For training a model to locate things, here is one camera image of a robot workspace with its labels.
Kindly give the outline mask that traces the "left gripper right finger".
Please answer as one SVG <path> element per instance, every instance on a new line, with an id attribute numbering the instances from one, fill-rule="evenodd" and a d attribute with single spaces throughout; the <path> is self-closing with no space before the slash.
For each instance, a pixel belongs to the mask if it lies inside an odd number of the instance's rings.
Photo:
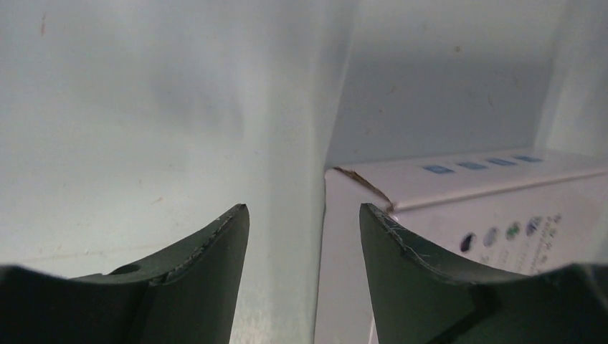
<path id="1" fill-rule="evenodd" d="M 533 276 L 461 257 L 373 204 L 359 212 L 380 343 L 605 343 L 607 266 Z"/>

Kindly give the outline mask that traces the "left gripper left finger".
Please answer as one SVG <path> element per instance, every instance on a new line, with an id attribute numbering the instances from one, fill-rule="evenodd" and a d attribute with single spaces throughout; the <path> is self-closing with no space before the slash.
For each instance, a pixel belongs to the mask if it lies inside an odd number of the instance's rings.
<path id="1" fill-rule="evenodd" d="M 250 215 L 203 229 L 109 274 L 63 278 L 1 267 L 3 343 L 228 343 Z"/>

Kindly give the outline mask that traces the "white box lid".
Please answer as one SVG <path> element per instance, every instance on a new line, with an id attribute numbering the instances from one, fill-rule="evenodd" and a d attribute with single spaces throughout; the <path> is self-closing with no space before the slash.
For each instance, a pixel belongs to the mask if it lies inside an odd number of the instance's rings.
<path id="1" fill-rule="evenodd" d="M 376 343 L 359 209 L 490 267 L 532 275 L 607 260 L 607 159 L 522 148 L 326 171 L 316 343 Z"/>

